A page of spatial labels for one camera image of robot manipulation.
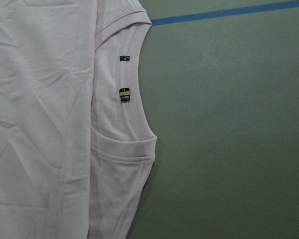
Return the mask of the pink Snoopy t-shirt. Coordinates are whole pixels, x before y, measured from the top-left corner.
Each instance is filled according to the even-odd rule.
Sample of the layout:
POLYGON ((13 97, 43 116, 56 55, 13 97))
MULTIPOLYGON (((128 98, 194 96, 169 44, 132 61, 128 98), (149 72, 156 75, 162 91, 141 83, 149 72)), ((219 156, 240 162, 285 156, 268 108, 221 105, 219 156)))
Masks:
POLYGON ((137 0, 0 0, 0 239, 124 239, 155 160, 137 0))

